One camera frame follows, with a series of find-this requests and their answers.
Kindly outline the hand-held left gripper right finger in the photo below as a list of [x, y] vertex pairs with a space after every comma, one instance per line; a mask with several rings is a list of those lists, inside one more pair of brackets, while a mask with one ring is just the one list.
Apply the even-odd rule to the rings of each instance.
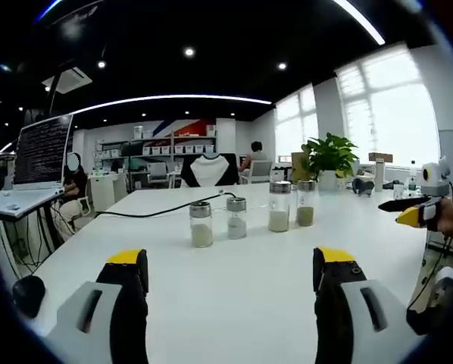
[[404, 304], [349, 253], [313, 251], [316, 363], [399, 363], [419, 343]]

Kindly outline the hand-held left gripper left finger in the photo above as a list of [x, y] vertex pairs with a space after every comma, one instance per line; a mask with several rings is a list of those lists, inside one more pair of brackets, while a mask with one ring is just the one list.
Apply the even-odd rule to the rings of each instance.
[[147, 363], [148, 257], [112, 256], [58, 309], [46, 343], [62, 363]]

